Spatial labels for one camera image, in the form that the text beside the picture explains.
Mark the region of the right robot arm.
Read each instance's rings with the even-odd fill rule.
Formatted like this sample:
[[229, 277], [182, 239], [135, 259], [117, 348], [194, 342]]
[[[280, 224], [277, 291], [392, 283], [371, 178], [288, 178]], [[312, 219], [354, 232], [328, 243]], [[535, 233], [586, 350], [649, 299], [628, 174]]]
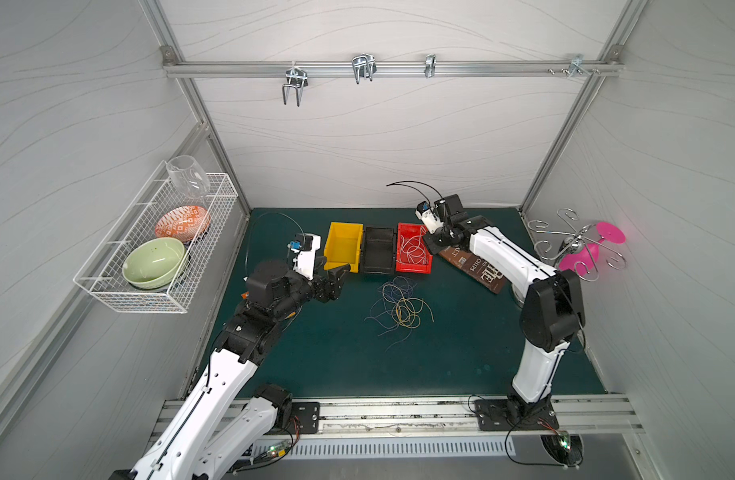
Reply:
[[421, 202], [415, 216], [431, 254], [461, 247], [503, 274], [521, 302], [519, 325], [525, 348], [507, 399], [509, 421], [535, 414], [549, 405], [553, 378], [573, 337], [585, 326], [581, 278], [573, 270], [558, 270], [512, 242], [491, 220], [470, 216], [459, 196]]

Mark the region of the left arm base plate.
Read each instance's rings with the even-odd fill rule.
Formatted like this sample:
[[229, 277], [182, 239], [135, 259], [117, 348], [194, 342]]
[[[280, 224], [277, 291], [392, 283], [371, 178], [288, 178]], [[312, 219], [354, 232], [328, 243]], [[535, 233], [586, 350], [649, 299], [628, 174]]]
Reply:
[[299, 435], [314, 435], [319, 432], [321, 404], [315, 401], [293, 401], [290, 418]]

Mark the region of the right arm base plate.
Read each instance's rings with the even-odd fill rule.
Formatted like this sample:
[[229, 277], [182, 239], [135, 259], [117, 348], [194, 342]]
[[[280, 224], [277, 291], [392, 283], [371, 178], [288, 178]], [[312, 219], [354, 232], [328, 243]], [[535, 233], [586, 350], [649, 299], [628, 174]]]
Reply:
[[559, 431], [559, 420], [547, 397], [539, 402], [525, 403], [519, 396], [505, 399], [477, 398], [471, 403], [479, 431]]

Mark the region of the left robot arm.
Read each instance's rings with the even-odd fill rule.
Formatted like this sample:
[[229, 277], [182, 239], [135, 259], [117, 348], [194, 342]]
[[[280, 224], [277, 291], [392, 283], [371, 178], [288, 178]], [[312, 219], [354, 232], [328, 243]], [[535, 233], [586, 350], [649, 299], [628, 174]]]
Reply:
[[285, 330], [312, 300], [337, 300], [349, 265], [324, 271], [321, 258], [309, 270], [283, 260], [257, 265], [246, 280], [247, 296], [215, 340], [197, 384], [163, 434], [134, 464], [114, 479], [220, 479], [263, 435], [287, 428], [290, 393], [263, 384], [225, 427], [219, 423], [240, 390], [253, 378]]

